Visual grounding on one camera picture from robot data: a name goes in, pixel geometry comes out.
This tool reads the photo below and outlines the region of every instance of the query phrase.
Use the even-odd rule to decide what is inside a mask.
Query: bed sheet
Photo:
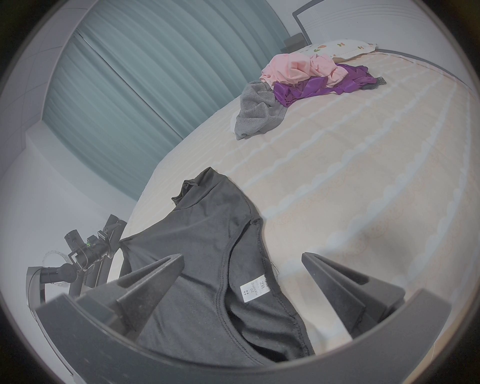
[[[301,263],[314,252],[453,303],[446,329],[480,276],[480,105],[443,71],[399,55],[366,65],[387,85],[300,100],[263,135],[237,141],[235,99],[157,166],[124,236],[163,219],[185,179],[212,167],[264,218],[277,279],[303,318],[315,352],[350,336]],[[121,252],[109,280],[118,277]]]

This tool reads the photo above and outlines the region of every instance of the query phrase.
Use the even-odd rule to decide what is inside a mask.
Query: curtain fold
[[[158,162],[280,52],[265,0],[100,0],[54,72],[44,120],[138,199]]]

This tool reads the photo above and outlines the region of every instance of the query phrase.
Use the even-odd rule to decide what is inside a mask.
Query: headboard
[[[293,12],[308,44],[351,38],[378,44],[473,81],[447,38],[412,0],[312,0]]]

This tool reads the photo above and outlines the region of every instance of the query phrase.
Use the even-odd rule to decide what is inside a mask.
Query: bed
[[[278,282],[317,354],[351,340],[301,263],[314,252],[453,303],[444,331],[480,276],[480,106],[472,91],[412,58],[374,52],[348,61],[387,85],[300,100],[266,134],[237,141],[235,99],[156,167],[124,237],[163,219],[184,180],[227,175],[264,217]],[[113,260],[118,278],[123,257]]]

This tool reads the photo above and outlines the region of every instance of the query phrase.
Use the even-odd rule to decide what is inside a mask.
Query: white pillow
[[[328,43],[311,44],[299,49],[297,52],[307,56],[326,54],[330,56],[334,62],[338,63],[350,60],[364,53],[373,52],[376,48],[376,44],[369,44],[360,40],[341,39],[329,41]]]

